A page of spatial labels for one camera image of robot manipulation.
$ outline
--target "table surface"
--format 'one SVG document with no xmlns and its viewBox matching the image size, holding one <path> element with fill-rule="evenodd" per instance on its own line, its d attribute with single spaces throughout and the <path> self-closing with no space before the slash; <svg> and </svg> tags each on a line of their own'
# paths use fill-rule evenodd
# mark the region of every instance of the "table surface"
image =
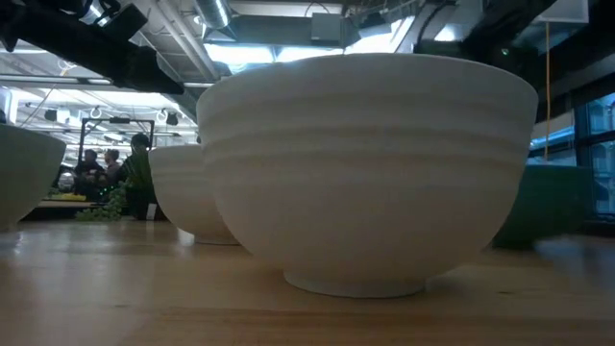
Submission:
<svg viewBox="0 0 615 346">
<path fill-rule="evenodd" d="M 0 344 L 615 345 L 615 242 L 487 250 L 424 293 L 305 292 L 168 223 L 21 223 L 0 235 Z"/>
</svg>

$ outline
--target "white bowl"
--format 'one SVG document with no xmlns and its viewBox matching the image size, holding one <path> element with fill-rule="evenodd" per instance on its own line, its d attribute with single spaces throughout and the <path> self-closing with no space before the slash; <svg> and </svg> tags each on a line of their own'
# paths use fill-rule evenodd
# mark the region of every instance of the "white bowl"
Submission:
<svg viewBox="0 0 615 346">
<path fill-rule="evenodd" d="M 388 297 L 471 258 L 517 193 L 538 98 L 475 62 L 350 55 L 273 64 L 198 102 L 237 240 L 301 288 Z"/>
<path fill-rule="evenodd" d="M 236 245 L 205 180 L 201 146 L 159 147 L 149 157 L 156 198 L 169 221 L 195 242 Z"/>
<path fill-rule="evenodd" d="M 51 136 L 0 124 L 0 232 L 45 197 L 60 171 L 66 144 Z"/>
</svg>

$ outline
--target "pipe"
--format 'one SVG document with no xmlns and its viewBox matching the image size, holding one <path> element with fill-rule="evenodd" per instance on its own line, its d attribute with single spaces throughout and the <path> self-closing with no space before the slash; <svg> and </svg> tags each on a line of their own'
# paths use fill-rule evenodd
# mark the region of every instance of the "pipe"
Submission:
<svg viewBox="0 0 615 346">
<path fill-rule="evenodd" d="M 148 0 L 148 3 L 152 8 L 152 12 L 154 12 L 155 15 L 160 17 L 160 20 L 162 21 L 162 24 L 164 24 L 164 27 L 166 28 L 166 30 L 169 31 L 169 33 L 175 39 L 175 41 L 180 45 L 180 47 L 182 47 L 182 49 L 185 51 L 185 54 L 188 56 L 190 61 L 194 63 L 196 68 L 199 69 L 201 74 L 203 74 L 203 76 L 205 76 L 206 78 L 215 79 L 213 77 L 215 72 L 212 73 L 208 69 L 208 67 L 205 65 L 205 63 L 201 61 L 197 56 L 194 55 L 194 52 L 190 49 L 190 47 L 188 47 L 187 44 L 185 44 L 185 41 L 180 36 L 180 33 L 178 33 L 178 31 L 175 29 L 173 24 L 169 21 L 166 15 L 164 15 L 162 10 L 158 6 L 156 0 Z"/>
<path fill-rule="evenodd" d="M 177 26 L 180 28 L 180 31 L 182 31 L 182 34 L 184 34 L 185 39 L 192 46 L 192 49 L 194 49 L 194 51 L 199 56 L 199 58 L 201 58 L 201 61 L 205 64 L 205 66 L 211 72 L 213 79 L 218 80 L 220 78 L 220 75 L 218 74 L 218 71 L 215 69 L 215 66 L 213 65 L 213 61 L 209 57 L 208 52 L 205 50 L 203 43 L 197 41 L 196 38 L 194 38 L 194 36 L 190 32 L 190 29 L 188 29 L 183 19 L 180 17 L 180 14 L 171 6 L 168 0 L 158 0 L 158 1 L 162 9 L 164 10 L 164 12 L 169 14 L 170 19 L 173 20 L 175 24 L 177 24 Z"/>
<path fill-rule="evenodd" d="M 231 8 L 226 0 L 194 0 L 194 6 L 210 29 L 220 30 L 231 23 Z"/>
</svg>

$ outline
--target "ceramic bowl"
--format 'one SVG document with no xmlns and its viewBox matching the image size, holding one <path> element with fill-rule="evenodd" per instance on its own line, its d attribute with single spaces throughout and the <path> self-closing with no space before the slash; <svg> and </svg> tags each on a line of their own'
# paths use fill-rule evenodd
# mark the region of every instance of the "ceramic bowl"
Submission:
<svg viewBox="0 0 615 346">
<path fill-rule="evenodd" d="M 475 62 L 349 55 L 250 70 L 198 102 L 223 218 L 301 288 L 400 296 L 476 255 L 517 194 L 538 98 Z"/>
<path fill-rule="evenodd" d="M 149 157 L 156 197 L 169 221 L 197 243 L 236 245 L 203 175 L 201 146 L 159 147 Z"/>
<path fill-rule="evenodd" d="M 49 192 L 66 144 L 51 136 L 0 124 L 0 232 L 26 216 Z"/>
</svg>

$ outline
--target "bowl foot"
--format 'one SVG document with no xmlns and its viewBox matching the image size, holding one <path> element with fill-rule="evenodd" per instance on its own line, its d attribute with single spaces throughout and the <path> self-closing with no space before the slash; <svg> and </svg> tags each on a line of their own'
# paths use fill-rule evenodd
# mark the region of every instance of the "bowl foot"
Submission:
<svg viewBox="0 0 615 346">
<path fill-rule="evenodd" d="M 418 293 L 425 289 L 424 282 L 391 281 L 367 283 L 340 283 L 306 278 L 299 274 L 284 272 L 286 282 L 301 289 L 349 298 L 394 298 Z"/>
<path fill-rule="evenodd" d="M 206 236 L 194 236 L 194 243 L 207 245 L 239 245 L 239 243 L 234 239 Z"/>
</svg>

